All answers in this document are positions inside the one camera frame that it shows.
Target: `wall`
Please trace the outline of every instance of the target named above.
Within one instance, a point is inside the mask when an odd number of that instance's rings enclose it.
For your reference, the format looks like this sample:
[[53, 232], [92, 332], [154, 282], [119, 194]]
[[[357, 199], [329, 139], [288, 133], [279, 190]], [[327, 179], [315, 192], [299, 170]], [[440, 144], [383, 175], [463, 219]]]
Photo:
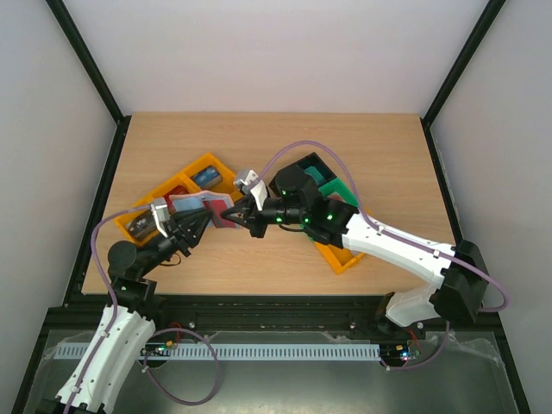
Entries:
[[115, 124], [46, 2], [0, 2], [0, 401], [61, 304]]
[[485, 3], [66, 0], [124, 113], [423, 114]]
[[552, 403], [550, 19], [550, 2], [506, 2], [433, 128], [462, 229], [513, 297], [501, 317], [535, 413]]

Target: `purple cable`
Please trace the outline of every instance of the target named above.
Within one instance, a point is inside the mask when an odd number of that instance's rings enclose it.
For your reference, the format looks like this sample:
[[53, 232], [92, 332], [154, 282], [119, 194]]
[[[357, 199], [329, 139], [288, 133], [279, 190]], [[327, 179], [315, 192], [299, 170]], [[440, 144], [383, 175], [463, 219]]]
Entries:
[[[115, 291], [113, 290], [113, 287], [111, 287], [110, 280], [108, 279], [107, 275], [105, 274], [104, 269], [102, 268], [102, 264], [100, 263], [99, 256], [97, 255], [97, 247], [96, 247], [96, 239], [97, 234], [99, 233], [101, 227], [106, 224], [107, 222], [113, 220], [115, 217], [122, 216], [124, 214], [128, 213], [134, 213], [135, 211], [141, 211], [141, 210], [147, 210], [149, 209], [149, 205], [141, 205], [140, 207], [134, 207], [132, 209], [119, 211], [118, 213], [112, 214], [111, 216], [105, 217], [100, 223], [96, 225], [94, 230], [92, 230], [92, 236], [90, 239], [90, 246], [92, 250], [92, 259], [94, 259], [94, 262], [96, 263], [97, 271], [100, 273], [100, 276], [102, 277], [103, 282], [105, 283], [105, 286], [107, 287], [107, 291], [111, 296], [111, 301], [113, 303], [113, 315], [111, 316], [110, 321], [105, 327], [105, 332], [109, 334], [111, 327], [115, 323], [115, 320], [117, 319], [117, 296], [115, 294]], [[85, 361], [85, 364], [83, 365], [83, 369], [81, 369], [80, 374], [77, 377], [77, 381], [75, 382], [75, 386], [78, 387], [83, 382], [83, 378], [86, 375], [86, 372], [88, 371], [89, 366], [92, 363], [92, 360], [94, 359], [94, 356], [96, 355], [97, 351], [99, 350], [100, 346], [102, 345], [102, 342], [104, 342], [105, 336], [100, 336], [100, 338], [97, 340], [96, 345], [94, 345], [94, 348], [88, 355], [88, 358]], [[72, 402], [77, 396], [76, 392], [72, 392], [69, 396], [69, 399], [66, 402], [66, 408], [63, 410], [63, 414], [68, 414], [69, 410], [71, 409]]]
[[155, 386], [157, 386], [157, 388], [159, 388], [159, 390], [165, 394], [165, 396], [169, 397], [172, 401], [174, 401], [175, 403], [178, 403], [178, 404], [182, 404], [182, 405], [201, 405], [201, 404], [204, 404], [206, 403], [207, 401], [209, 401], [210, 399], [212, 399], [216, 392], [218, 391], [218, 388], [220, 387], [221, 385], [221, 381], [223, 379], [222, 375], [221, 375], [221, 364], [216, 356], [216, 351], [215, 349], [211, 346], [211, 344], [205, 339], [203, 338], [201, 335], [191, 331], [191, 330], [188, 330], [188, 329], [183, 329], [183, 328], [167, 328], [167, 329], [162, 329], [162, 330], [158, 330], [157, 332], [154, 333], [154, 335], [152, 336], [152, 338], [155, 338], [156, 336], [159, 336], [159, 335], [163, 335], [163, 334], [166, 334], [168, 332], [182, 332], [184, 334], [188, 334], [188, 335], [191, 335], [195, 338], [197, 338], [199, 341], [203, 342], [205, 345], [207, 345], [207, 348], [209, 348], [209, 351], [211, 352], [211, 354], [213, 355], [213, 360], [215, 361], [215, 369], [216, 369], [216, 377], [215, 377], [215, 384], [213, 384], [213, 387], [211, 388], [209, 394], [207, 394], [207, 397], [203, 398], [203, 399], [200, 399], [199, 401], [186, 401], [184, 399], [180, 399], [178, 397], [175, 397], [173, 396], [169, 391], [167, 391], [165, 389], [165, 387], [163, 387], [160, 382], [154, 377], [154, 375], [151, 373], [151, 370], [149, 369], [149, 367], [147, 366], [147, 358], [148, 356], [150, 355], [150, 353], [147, 353], [146, 356], [144, 357], [144, 363], [143, 363], [143, 366], [144, 366], [144, 369], [145, 369], [145, 373], [147, 374], [147, 376], [149, 377], [149, 379], [152, 380], [152, 382], [154, 383]]
[[[273, 156], [273, 158], [270, 160], [270, 162], [268, 162], [267, 166], [265, 166], [265, 168], [259, 174], [259, 177], [257, 177], [257, 179], [255, 179], [250, 185], [248, 185], [247, 188], [255, 187], [259, 183], [259, 181], [261, 181], [263, 179], [263, 177], [265, 177], [265, 175], [267, 175], [268, 171], [273, 166], [274, 162], [276, 162], [276, 160], [279, 157], [281, 157], [284, 153], [286, 153], [287, 151], [289, 151], [292, 148], [299, 147], [301, 145], [312, 145], [314, 147], [319, 147], [320, 149], [322, 149], [326, 153], [328, 153], [337, 162], [337, 164], [339, 164], [339, 166], [343, 170], [343, 173], [347, 177], [348, 182], [351, 185], [351, 189], [353, 190], [354, 197], [356, 198], [356, 203], [359, 206], [359, 210], [360, 210], [362, 216], [364, 217], [364, 220], [366, 220], [366, 223], [372, 229], [379, 230], [379, 232], [382, 235], [386, 235], [388, 237], [391, 237], [394, 240], [397, 240], [399, 242], [403, 242], [404, 244], [407, 244], [408, 246], [418, 248], [420, 250], [423, 250], [424, 252], [431, 253], [431, 254], [433, 254], [435, 252], [435, 249], [433, 249], [433, 248], [430, 248], [428, 246], [420, 244], [416, 241], [407, 239], [406, 237], [403, 237], [401, 235], [397, 235], [397, 234], [395, 234], [395, 233], [393, 233], [393, 232], [391, 232], [387, 229], [380, 230], [378, 225], [376, 223], [374, 223], [372, 218], [366, 213], [366, 209], [364, 208], [364, 204], [362, 203], [362, 200], [361, 200], [361, 194], [358, 191], [358, 188], [356, 188], [356, 184], [354, 183], [353, 177], [351, 176], [350, 172], [348, 171], [347, 166], [345, 165], [345, 163], [339, 158], [339, 156], [336, 153], [334, 153], [331, 149], [329, 149], [325, 145], [321, 144], [320, 142], [304, 140], [304, 141], [293, 142], [292, 144], [283, 147], [282, 149], [280, 149], [276, 153], [276, 155]], [[490, 285], [494, 286], [502, 294], [502, 296], [504, 298], [503, 304], [501, 304], [500, 306], [492, 307], [492, 308], [483, 308], [483, 307], [481, 307], [480, 308], [481, 312], [498, 312], [498, 311], [501, 311], [501, 310], [505, 309], [508, 306], [508, 304], [510, 304], [510, 295], [508, 294], [506, 289], [499, 282], [497, 282], [495, 279], [491, 278], [488, 274], [486, 274], [485, 272], [482, 272], [477, 267], [474, 267], [474, 266], [470, 265], [466, 261], [458, 259], [454, 256], [449, 255], [449, 254], [445, 254], [443, 252], [440, 252], [439, 255], [442, 256], [443, 258], [447, 259], [447, 260], [450, 260], [450, 261], [456, 263], [457, 265], [459, 265], [461, 267], [466, 268], [470, 272], [473, 272], [473, 273], [477, 274], [480, 278], [482, 278], [483, 280], [488, 282]]]
[[441, 345], [439, 345], [439, 348], [433, 353], [433, 355], [428, 358], [425, 361], [422, 361], [416, 365], [409, 365], [408, 367], [389, 367], [383, 359], [380, 361], [381, 365], [383, 365], [386, 369], [393, 372], [400, 372], [400, 371], [410, 371], [411, 369], [415, 368], [421, 368], [425, 365], [428, 365], [430, 362], [432, 362], [439, 354], [445, 349], [445, 345], [447, 345], [447, 342], [449, 341], [449, 331], [450, 331], [450, 322], [447, 321], [447, 327], [445, 328], [445, 336], [442, 339]]

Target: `purple hose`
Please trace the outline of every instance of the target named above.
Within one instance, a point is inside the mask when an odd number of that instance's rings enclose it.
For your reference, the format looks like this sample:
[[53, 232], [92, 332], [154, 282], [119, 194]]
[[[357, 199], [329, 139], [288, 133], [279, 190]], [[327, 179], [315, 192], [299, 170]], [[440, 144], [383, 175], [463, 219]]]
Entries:
[[[283, 147], [282, 149], [280, 149], [276, 153], [276, 155], [273, 156], [273, 158], [270, 160], [270, 162], [268, 162], [267, 166], [265, 166], [265, 168], [259, 174], [259, 177], [257, 177], [257, 179], [255, 179], [255, 181], [253, 181], [250, 185], [248, 185], [248, 188], [255, 187], [259, 183], [259, 181], [261, 181], [263, 179], [263, 177], [265, 177], [265, 175], [267, 175], [268, 171], [270, 170], [270, 168], [273, 166], [274, 162], [276, 162], [276, 160], [279, 157], [281, 157], [284, 153], [286, 153], [290, 149], [295, 148], [295, 147], [299, 147], [301, 145], [312, 145], [314, 147], [319, 147], [320, 149], [322, 149], [326, 153], [328, 153], [337, 162], [337, 164], [339, 164], [339, 166], [343, 170], [343, 173], [347, 177], [348, 182], [351, 185], [351, 189], [353, 190], [354, 197], [356, 198], [356, 202], [359, 206], [359, 210], [361, 211], [362, 216], [364, 217], [364, 220], [366, 220], [366, 223], [372, 229], [378, 230], [379, 229], [378, 225], [376, 223], [374, 223], [372, 218], [366, 213], [366, 209], [364, 208], [364, 204], [362, 203], [362, 200], [361, 200], [361, 194], [360, 194], [358, 188], [356, 188], [356, 184], [354, 183], [353, 177], [351, 176], [351, 173], [348, 171], [347, 166], [345, 166], [345, 163], [339, 158], [339, 156], [336, 153], [334, 153], [331, 149], [329, 149], [325, 145], [321, 144], [320, 142], [307, 141], [307, 140], [297, 141], [297, 142], [293, 142], [292, 144]], [[423, 245], [421, 243], [418, 243], [416, 241], [407, 239], [406, 237], [403, 237], [401, 235], [397, 235], [397, 234], [395, 234], [395, 233], [393, 233], [393, 232], [391, 232], [387, 229], [382, 229], [380, 231], [380, 233], [382, 235], [386, 235], [388, 237], [391, 237], [392, 239], [397, 240], [399, 242], [403, 242], [404, 244], [407, 244], [408, 246], [412, 246], [414, 248], [418, 248], [420, 250], [423, 250], [424, 252], [431, 253], [431, 254], [433, 254], [435, 252], [435, 249], [433, 249], [433, 248], [425, 246], [425, 245]], [[474, 266], [470, 265], [466, 261], [458, 259], [454, 256], [449, 255], [449, 254], [445, 254], [445, 253], [441, 252], [439, 255], [444, 257], [447, 260], [450, 260], [450, 261], [454, 262], [455, 264], [457, 264], [461, 267], [464, 267], [465, 269], [469, 270], [470, 272], [473, 272], [473, 273], [477, 274], [480, 278], [482, 278], [483, 280], [488, 282], [490, 285], [494, 286], [502, 294], [502, 296], [504, 298], [504, 302], [502, 303], [502, 305], [492, 307], [492, 308], [483, 308], [483, 307], [481, 307], [480, 308], [481, 312], [498, 312], [498, 311], [501, 311], [501, 310], [505, 309], [508, 306], [508, 304], [510, 304], [510, 295], [508, 294], [506, 289], [499, 282], [497, 282], [496, 280], [491, 278], [488, 274], [486, 274], [485, 272], [482, 272], [477, 267], [474, 267]]]
[[[134, 213], [135, 211], [141, 211], [149, 209], [149, 205], [141, 205], [140, 207], [134, 207], [132, 209], [119, 211], [118, 213], [112, 214], [111, 216], [105, 217], [100, 223], [96, 225], [94, 230], [92, 230], [92, 236], [90, 239], [90, 246], [92, 250], [92, 259], [94, 259], [94, 262], [96, 263], [96, 267], [98, 272], [100, 273], [100, 276], [102, 277], [103, 282], [105, 283], [105, 287], [107, 287], [107, 291], [109, 295], [111, 296], [111, 301], [113, 303], [113, 315], [111, 316], [110, 321], [105, 327], [105, 332], [109, 334], [111, 327], [115, 323], [115, 320], [117, 319], [117, 296], [115, 294], [115, 291], [113, 290], [113, 287], [111, 287], [110, 280], [108, 279], [107, 275], [105, 274], [104, 269], [102, 268], [102, 264], [100, 263], [100, 259], [97, 255], [97, 247], [96, 247], [96, 239], [97, 234], [99, 233], [101, 227], [106, 224], [107, 222], [113, 220], [116, 217], [122, 216], [124, 214], [128, 213]], [[97, 340], [96, 345], [94, 345], [94, 348], [88, 355], [88, 358], [85, 361], [85, 364], [83, 365], [83, 369], [81, 369], [80, 374], [77, 377], [77, 381], [75, 382], [75, 386], [80, 386], [80, 384], [83, 382], [83, 378], [86, 375], [86, 372], [88, 371], [88, 367], [92, 363], [92, 360], [94, 359], [94, 356], [96, 355], [97, 351], [99, 350], [100, 346], [102, 345], [102, 342], [104, 342], [105, 336], [100, 336], [100, 338]], [[66, 402], [66, 408], [63, 410], [63, 414], [68, 414], [69, 410], [71, 409], [71, 405], [73, 400], [75, 399], [77, 393], [72, 392], [69, 396], [69, 399]]]
[[163, 387], [160, 382], [154, 377], [154, 375], [151, 373], [151, 369], [149, 369], [149, 367], [147, 366], [147, 358], [149, 356], [149, 353], [146, 354], [146, 356], [144, 357], [144, 362], [143, 362], [143, 365], [144, 365], [144, 368], [146, 369], [146, 374], [147, 376], [149, 377], [149, 379], [152, 380], [152, 382], [154, 383], [154, 385], [161, 391], [163, 392], [163, 394], [165, 394], [167, 397], [169, 397], [172, 401], [174, 401], [175, 403], [178, 403], [178, 404], [182, 404], [182, 405], [201, 405], [201, 404], [204, 404], [206, 403], [207, 401], [209, 401], [210, 399], [212, 399], [216, 392], [218, 391], [218, 388], [220, 387], [221, 385], [221, 381], [223, 379], [222, 375], [221, 375], [221, 364], [218, 360], [218, 358], [216, 357], [216, 351], [215, 349], [211, 346], [211, 344], [205, 339], [203, 338], [201, 335], [191, 331], [191, 330], [188, 330], [188, 329], [183, 329], [183, 328], [167, 328], [167, 329], [162, 329], [162, 330], [158, 330], [157, 332], [154, 333], [154, 335], [152, 336], [152, 338], [155, 338], [156, 336], [159, 336], [159, 335], [163, 335], [163, 334], [166, 334], [168, 332], [182, 332], [182, 333], [185, 333], [185, 334], [188, 334], [188, 335], [191, 335], [195, 338], [197, 338], [199, 341], [203, 342], [205, 345], [207, 345], [207, 348], [209, 348], [209, 351], [211, 352], [211, 354], [213, 355], [213, 360], [215, 361], [215, 369], [216, 369], [216, 377], [215, 377], [215, 384], [213, 384], [213, 387], [211, 388], [209, 394], [207, 394], [207, 397], [203, 398], [203, 399], [200, 399], [199, 401], [186, 401], [184, 399], [180, 399], [178, 397], [175, 397], [173, 396], [169, 391], [167, 391], [165, 389], [165, 387]]
[[447, 327], [445, 328], [445, 336], [442, 339], [441, 345], [439, 345], [439, 348], [437, 348], [437, 350], [433, 353], [433, 355], [427, 360], [422, 361], [416, 365], [409, 365], [408, 367], [389, 367], [387, 366], [385, 361], [381, 360], [381, 365], [383, 365], [389, 371], [393, 371], [393, 372], [410, 371], [411, 369], [424, 367], [428, 365], [430, 362], [432, 362], [434, 359], [436, 359], [437, 356], [439, 356], [439, 354], [441, 354], [441, 352], [445, 349], [445, 345], [447, 345], [447, 342], [449, 341], [449, 331], [450, 331], [450, 322], [447, 321]]

